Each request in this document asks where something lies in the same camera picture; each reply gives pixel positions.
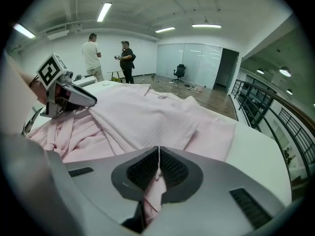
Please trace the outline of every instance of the vent grille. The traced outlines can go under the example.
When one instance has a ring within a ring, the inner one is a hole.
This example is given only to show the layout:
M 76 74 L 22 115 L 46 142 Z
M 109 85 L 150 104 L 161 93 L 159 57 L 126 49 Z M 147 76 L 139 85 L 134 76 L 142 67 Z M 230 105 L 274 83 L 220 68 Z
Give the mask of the vent grille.
M 67 26 L 59 26 L 59 27 L 47 30 L 46 34 L 52 34 L 52 33 L 55 33 L 55 32 L 62 31 L 62 30 L 66 30 L 66 29 L 67 29 Z
M 230 194 L 255 229 L 262 227 L 272 219 L 244 188 L 232 190 Z
M 70 177 L 77 177 L 86 173 L 90 173 L 92 171 L 94 171 L 92 168 L 86 167 L 86 168 L 81 168 L 78 170 L 69 171 L 69 174 L 70 174 Z

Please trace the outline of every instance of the white table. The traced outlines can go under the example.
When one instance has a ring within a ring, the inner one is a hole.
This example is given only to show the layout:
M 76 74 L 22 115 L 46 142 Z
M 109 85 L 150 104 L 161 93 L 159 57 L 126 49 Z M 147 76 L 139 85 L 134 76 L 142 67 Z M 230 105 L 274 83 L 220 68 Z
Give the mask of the white table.
M 89 76 L 89 77 L 82 77 L 80 80 L 74 81 L 72 83 L 80 86 L 80 87 L 85 87 L 91 84 L 94 84 L 96 82 L 96 78 L 94 76 Z
M 119 83 L 102 81 L 85 87 L 92 94 Z M 291 187 L 285 162 L 277 143 L 236 120 L 209 110 L 229 123 L 236 123 L 235 135 L 226 162 L 270 190 L 285 206 L 291 203 Z M 39 116 L 32 129 L 50 118 Z

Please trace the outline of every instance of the pink towel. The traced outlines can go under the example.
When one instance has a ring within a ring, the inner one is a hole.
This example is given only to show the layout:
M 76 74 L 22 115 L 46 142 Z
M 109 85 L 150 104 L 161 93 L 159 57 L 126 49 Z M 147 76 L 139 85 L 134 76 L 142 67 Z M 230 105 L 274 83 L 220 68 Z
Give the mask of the pink towel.
M 106 89 L 87 110 L 64 114 L 31 132 L 28 137 L 44 149 L 60 154 L 63 162 L 114 156 L 153 146 L 184 149 L 224 161 L 235 124 L 220 120 L 190 96 L 158 93 L 150 85 Z M 145 193 L 147 224 L 161 210 L 166 191 L 163 177 L 153 179 Z

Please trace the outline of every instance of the wooden floor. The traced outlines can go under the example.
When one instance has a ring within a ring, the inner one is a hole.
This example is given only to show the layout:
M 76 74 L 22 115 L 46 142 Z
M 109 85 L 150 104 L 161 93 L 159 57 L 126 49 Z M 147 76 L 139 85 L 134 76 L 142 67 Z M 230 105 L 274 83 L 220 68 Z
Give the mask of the wooden floor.
M 232 100 L 226 95 L 224 87 L 215 87 L 215 89 L 203 88 L 203 91 L 198 93 L 192 88 L 188 90 L 184 86 L 186 83 L 169 83 L 172 80 L 170 78 L 161 77 L 156 75 L 155 78 L 151 78 L 151 75 L 136 76 L 134 77 L 135 83 L 151 84 L 152 88 L 158 92 L 171 92 L 181 99 L 186 99 L 189 96 L 193 96 L 196 101 L 203 107 L 236 119 Z

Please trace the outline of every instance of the glass wall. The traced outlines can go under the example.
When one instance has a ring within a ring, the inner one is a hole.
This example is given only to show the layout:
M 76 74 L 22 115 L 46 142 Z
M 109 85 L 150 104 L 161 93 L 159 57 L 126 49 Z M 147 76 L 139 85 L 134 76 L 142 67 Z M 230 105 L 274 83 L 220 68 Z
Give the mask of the glass wall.
M 184 44 L 159 45 L 157 47 L 157 74 L 174 78 L 174 70 L 182 63 Z
M 183 64 L 186 67 L 183 79 L 188 82 L 194 82 L 197 76 L 201 54 L 201 44 L 185 44 Z
M 213 88 L 220 66 L 222 50 L 220 46 L 202 45 L 195 81 L 197 85 Z
M 157 74 L 174 79 L 174 70 L 183 64 L 188 83 L 212 89 L 216 81 L 223 48 L 206 44 L 170 44 L 157 47 Z

